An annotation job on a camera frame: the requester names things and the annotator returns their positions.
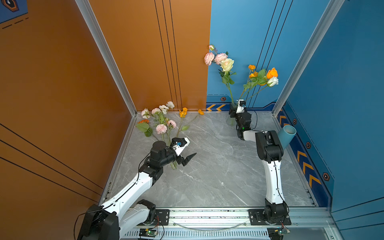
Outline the clear ribbed glass vase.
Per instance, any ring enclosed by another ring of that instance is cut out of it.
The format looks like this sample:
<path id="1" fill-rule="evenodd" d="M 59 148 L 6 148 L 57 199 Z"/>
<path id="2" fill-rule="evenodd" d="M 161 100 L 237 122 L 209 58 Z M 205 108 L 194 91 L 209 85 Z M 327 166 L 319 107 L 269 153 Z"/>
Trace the clear ribbed glass vase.
<path id="1" fill-rule="evenodd" d="M 228 113 L 227 119 L 226 119 L 227 125 L 229 125 L 231 128 L 234 128 L 236 126 L 236 118 L 230 118 L 230 115 Z"/>

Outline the pink carnation flower stem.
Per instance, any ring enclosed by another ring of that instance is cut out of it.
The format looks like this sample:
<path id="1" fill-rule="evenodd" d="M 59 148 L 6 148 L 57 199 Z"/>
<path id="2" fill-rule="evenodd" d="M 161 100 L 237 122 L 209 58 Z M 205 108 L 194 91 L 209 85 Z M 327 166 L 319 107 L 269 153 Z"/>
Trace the pink carnation flower stem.
<path id="1" fill-rule="evenodd" d="M 158 135 L 162 135 L 163 141 L 166 142 L 168 146 L 170 146 L 172 142 L 171 132 L 176 128 L 177 124 L 174 120 L 165 118 L 164 120 L 160 121 L 159 124 L 156 126 L 156 132 Z"/>

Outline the cream rose stem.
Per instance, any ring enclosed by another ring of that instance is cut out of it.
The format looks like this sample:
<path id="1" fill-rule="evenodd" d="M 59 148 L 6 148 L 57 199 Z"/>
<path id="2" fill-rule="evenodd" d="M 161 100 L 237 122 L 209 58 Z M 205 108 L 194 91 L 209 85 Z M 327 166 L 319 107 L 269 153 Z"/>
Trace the cream rose stem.
<path id="1" fill-rule="evenodd" d="M 219 70 L 219 74 L 222 78 L 222 83 L 226 85 L 227 89 L 230 92 L 231 97 L 231 103 L 234 104 L 234 97 L 231 90 L 231 85 L 233 85 L 235 82 L 232 80 L 232 75 L 235 75 L 236 73 L 232 71 L 234 60 L 227 58 L 220 62 L 221 69 Z"/>

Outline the large orange rose stem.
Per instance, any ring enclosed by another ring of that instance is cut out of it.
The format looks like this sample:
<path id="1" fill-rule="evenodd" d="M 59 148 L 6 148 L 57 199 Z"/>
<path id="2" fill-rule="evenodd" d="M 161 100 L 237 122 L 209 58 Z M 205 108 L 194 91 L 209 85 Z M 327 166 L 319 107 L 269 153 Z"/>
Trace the large orange rose stem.
<path id="1" fill-rule="evenodd" d="M 277 77 L 278 78 L 278 71 L 275 69 L 275 68 L 272 68 L 271 70 L 268 70 L 268 71 L 266 71 L 265 69 L 262 69 L 262 70 L 260 70 L 260 71 L 257 71 L 259 74 L 258 74 L 258 76 L 257 77 L 259 77 L 259 78 L 262 78 L 262 77 L 264 77 L 264 76 L 266 76 L 267 77 L 267 79 L 270 79 L 270 78 L 272 78 L 272 77 Z"/>

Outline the small orange flower sprig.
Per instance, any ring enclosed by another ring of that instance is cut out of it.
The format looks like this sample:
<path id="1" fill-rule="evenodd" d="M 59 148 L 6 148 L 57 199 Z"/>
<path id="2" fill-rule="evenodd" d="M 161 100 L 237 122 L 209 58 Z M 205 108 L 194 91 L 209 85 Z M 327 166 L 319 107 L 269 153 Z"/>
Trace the small orange flower sprig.
<path id="1" fill-rule="evenodd" d="M 247 82 L 243 85 L 244 88 L 239 99 L 241 99 L 243 95 L 253 87 L 253 80 L 255 80 L 259 74 L 256 71 L 255 65 L 248 65 L 248 69 L 249 69 L 249 74 L 248 74 Z"/>

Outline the white rose stem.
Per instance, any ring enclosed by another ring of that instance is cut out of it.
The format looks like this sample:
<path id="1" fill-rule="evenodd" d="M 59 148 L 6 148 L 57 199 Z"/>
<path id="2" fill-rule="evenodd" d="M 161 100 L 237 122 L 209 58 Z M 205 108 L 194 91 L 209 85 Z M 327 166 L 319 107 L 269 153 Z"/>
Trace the white rose stem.
<path id="1" fill-rule="evenodd" d="M 261 91 L 263 91 L 264 89 L 266 88 L 271 88 L 275 85 L 278 85 L 279 84 L 279 80 L 277 77 L 272 77 L 270 79 L 267 79 L 266 76 L 262 77 L 262 78 L 259 78 L 259 77 L 256 77 L 256 78 L 250 78 L 250 80 L 244 85 L 244 90 L 245 92 L 248 91 L 250 92 L 251 89 L 255 88 L 256 86 L 261 86 L 263 88 L 260 88 L 257 92 L 255 92 L 253 95 L 251 96 L 248 96 L 245 101 L 255 97 L 256 95 L 258 95 Z"/>

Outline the pink rose branch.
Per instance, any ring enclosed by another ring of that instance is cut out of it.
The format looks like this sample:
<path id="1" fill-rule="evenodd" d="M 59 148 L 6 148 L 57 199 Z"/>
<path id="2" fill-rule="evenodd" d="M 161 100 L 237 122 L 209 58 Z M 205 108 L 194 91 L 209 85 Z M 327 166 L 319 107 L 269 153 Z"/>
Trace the pink rose branch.
<path id="1" fill-rule="evenodd" d="M 216 65 L 218 65 L 220 67 L 220 62 L 227 59 L 227 58 L 229 58 L 228 52 L 218 53 L 218 51 L 214 45 L 209 45 L 209 52 L 206 53 L 206 55 L 204 56 L 204 62 L 207 66 L 210 66 L 213 63 L 215 63 Z"/>

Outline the teal cylinder vase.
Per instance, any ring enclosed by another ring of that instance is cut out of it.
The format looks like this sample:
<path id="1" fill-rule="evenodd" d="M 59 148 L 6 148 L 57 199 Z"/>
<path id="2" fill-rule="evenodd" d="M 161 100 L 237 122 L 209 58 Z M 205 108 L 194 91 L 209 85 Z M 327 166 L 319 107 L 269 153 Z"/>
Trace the teal cylinder vase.
<path id="1" fill-rule="evenodd" d="M 296 133 L 297 133 L 297 130 L 291 125 L 286 125 L 279 130 L 278 137 L 279 137 L 281 146 L 284 150 L 287 148 L 287 146 L 290 144 L 292 139 L 295 137 Z"/>

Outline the orange poppy stem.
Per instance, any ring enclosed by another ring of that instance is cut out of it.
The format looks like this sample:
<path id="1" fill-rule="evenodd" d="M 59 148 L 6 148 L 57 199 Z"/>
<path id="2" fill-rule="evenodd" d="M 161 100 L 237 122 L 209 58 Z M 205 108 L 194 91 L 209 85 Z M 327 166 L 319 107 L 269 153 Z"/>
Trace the orange poppy stem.
<path id="1" fill-rule="evenodd" d="M 187 131 L 192 123 L 197 120 L 198 118 L 202 117 L 205 115 L 205 113 L 199 109 L 198 110 L 198 113 L 190 120 L 188 120 L 186 123 L 185 123 L 185 118 L 187 117 L 188 115 L 188 109 L 187 108 L 183 108 L 180 112 L 179 112 L 179 117 L 180 117 L 180 122 L 177 124 L 177 133 L 176 133 L 176 138 L 179 136 L 179 134 L 181 132 L 185 132 Z"/>

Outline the orange sunflower stem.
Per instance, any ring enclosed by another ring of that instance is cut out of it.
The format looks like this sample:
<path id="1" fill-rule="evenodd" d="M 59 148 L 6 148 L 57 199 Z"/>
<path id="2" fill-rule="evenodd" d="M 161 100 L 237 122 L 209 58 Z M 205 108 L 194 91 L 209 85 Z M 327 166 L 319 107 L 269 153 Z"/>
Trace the orange sunflower stem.
<path id="1" fill-rule="evenodd" d="M 151 137 L 153 135 L 153 129 L 149 125 L 149 120 L 147 120 L 147 119 L 144 119 L 144 120 L 138 122 L 136 124 L 136 127 L 138 128 L 138 130 L 140 132 L 144 133 L 144 135 L 146 137 Z"/>

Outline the pale pink flower spray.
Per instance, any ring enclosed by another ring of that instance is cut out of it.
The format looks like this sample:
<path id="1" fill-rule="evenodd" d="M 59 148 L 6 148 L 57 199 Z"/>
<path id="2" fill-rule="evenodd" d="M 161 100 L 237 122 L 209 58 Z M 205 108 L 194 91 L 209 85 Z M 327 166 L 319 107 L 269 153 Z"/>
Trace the pale pink flower spray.
<path id="1" fill-rule="evenodd" d="M 149 119 L 151 117 L 155 117 L 159 114 L 167 114 L 169 110 L 173 110 L 175 105 L 172 101 L 167 102 L 165 105 L 160 105 L 158 108 L 154 108 L 153 110 L 144 109 L 141 112 L 141 116 L 143 119 Z"/>

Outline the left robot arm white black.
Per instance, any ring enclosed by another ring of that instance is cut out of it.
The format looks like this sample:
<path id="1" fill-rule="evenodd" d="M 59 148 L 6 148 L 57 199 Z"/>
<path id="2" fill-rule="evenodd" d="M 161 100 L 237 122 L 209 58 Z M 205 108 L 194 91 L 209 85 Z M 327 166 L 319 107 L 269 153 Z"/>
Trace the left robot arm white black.
<path id="1" fill-rule="evenodd" d="M 138 173 L 120 192 L 101 205 L 92 205 L 83 213 L 84 219 L 76 240 L 120 240 L 139 224 L 155 221 L 156 205 L 139 197 L 149 190 L 164 172 L 164 166 L 176 162 L 186 166 L 194 157 L 182 156 L 190 144 L 188 138 L 173 138 L 170 146 L 164 141 L 153 143 L 151 151 L 138 166 Z"/>

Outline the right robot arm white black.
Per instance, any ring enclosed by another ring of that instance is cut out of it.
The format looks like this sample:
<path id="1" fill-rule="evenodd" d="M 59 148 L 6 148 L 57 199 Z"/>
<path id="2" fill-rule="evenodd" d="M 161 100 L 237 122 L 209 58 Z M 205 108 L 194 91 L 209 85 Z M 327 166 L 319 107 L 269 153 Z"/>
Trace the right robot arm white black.
<path id="1" fill-rule="evenodd" d="M 265 208 L 253 218 L 267 225 L 290 225 L 289 207 L 282 191 L 281 161 L 284 149 L 276 131 L 252 130 L 252 114 L 247 111 L 246 101 L 238 100 L 237 106 L 230 104 L 229 115 L 236 120 L 237 135 L 243 141 L 256 143 L 257 154 L 263 162 L 267 183 Z"/>

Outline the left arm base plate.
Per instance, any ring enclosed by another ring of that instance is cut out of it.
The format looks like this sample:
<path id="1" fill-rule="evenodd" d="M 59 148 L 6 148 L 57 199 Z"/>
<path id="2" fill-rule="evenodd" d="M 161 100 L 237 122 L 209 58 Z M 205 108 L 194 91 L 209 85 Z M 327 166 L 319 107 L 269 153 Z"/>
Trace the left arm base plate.
<path id="1" fill-rule="evenodd" d="M 170 210 L 169 209 L 156 209 L 155 216 L 153 221 L 151 222 L 152 226 L 157 224 L 168 226 L 170 220 Z"/>

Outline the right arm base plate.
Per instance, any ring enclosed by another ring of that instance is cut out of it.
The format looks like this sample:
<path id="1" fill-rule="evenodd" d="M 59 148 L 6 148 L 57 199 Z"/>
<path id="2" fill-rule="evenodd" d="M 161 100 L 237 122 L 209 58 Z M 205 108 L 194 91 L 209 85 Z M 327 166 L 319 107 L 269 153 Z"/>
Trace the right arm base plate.
<path id="1" fill-rule="evenodd" d="M 291 219 L 287 211 L 266 211 L 265 209 L 248 210 L 252 226 L 290 226 Z"/>

